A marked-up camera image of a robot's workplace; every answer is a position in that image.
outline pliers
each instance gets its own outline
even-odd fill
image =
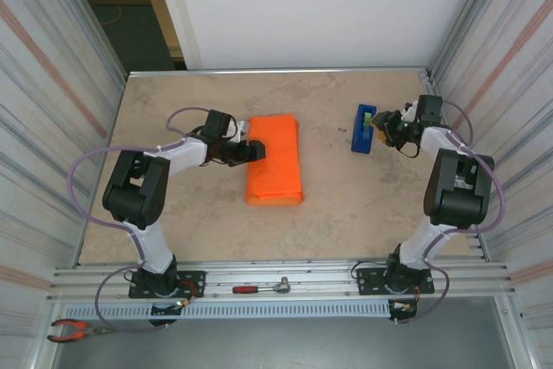
[[[70,334],[68,336],[52,336],[49,335],[47,337],[48,340],[54,342],[54,343],[69,343],[70,341],[75,340],[82,340],[87,337],[87,335],[91,334],[106,334],[111,333],[114,330],[111,328],[96,328],[93,326],[90,326],[86,321],[78,321],[74,319],[61,319],[56,320],[52,324],[50,324],[52,327],[57,326],[73,326],[78,331]]]

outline orange towel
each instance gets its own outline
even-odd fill
[[[303,202],[298,131],[292,114],[250,118],[250,140],[265,145],[266,157],[248,163],[246,202],[250,205],[294,206]]]

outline blue object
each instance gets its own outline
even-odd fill
[[[371,114],[371,118],[376,116],[377,107],[374,105],[359,104],[357,109],[357,115],[355,116],[355,124],[353,125],[353,138],[352,138],[352,151],[357,153],[371,153],[372,145],[372,133],[374,128],[369,127],[369,131],[366,131],[363,122],[365,121],[365,114]]]

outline beige table surface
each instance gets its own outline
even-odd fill
[[[353,119],[358,104],[394,110],[421,93],[416,72],[131,76],[111,144],[175,141],[165,120],[184,106],[213,108],[237,120],[294,113],[300,123],[303,204],[246,205],[246,166],[188,169],[168,186],[162,225],[169,248],[180,261],[384,257],[423,218],[432,161],[425,154],[409,159],[376,137],[370,155],[352,153]],[[184,112],[174,126],[191,130],[205,116]],[[92,210],[101,219],[111,219],[101,196],[116,159],[108,156]],[[468,252],[463,236],[443,251]],[[136,258],[124,232],[89,226],[81,262]]]

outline gray floor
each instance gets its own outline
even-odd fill
[[[56,368],[509,369],[492,298],[450,299],[409,326],[386,319],[178,321],[168,332],[61,345]]]
[[[117,18],[118,7],[92,6],[100,22]],[[102,25],[125,71],[173,71],[175,65],[151,6],[121,6],[116,22]]]

